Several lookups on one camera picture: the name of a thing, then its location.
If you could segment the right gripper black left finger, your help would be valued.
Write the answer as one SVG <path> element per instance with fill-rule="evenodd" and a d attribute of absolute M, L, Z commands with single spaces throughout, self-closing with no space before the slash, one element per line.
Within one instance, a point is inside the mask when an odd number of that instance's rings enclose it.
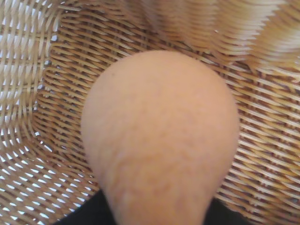
<path fill-rule="evenodd" d="M 54 225 L 116 225 L 104 193 L 99 190 L 82 206 Z"/>

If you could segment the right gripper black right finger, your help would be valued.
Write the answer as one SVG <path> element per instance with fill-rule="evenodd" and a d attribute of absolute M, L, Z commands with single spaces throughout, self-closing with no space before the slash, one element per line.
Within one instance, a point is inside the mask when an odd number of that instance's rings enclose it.
<path fill-rule="evenodd" d="M 246 219 L 238 212 L 227 208 L 220 200 L 213 198 L 206 212 L 204 225 L 245 225 Z"/>

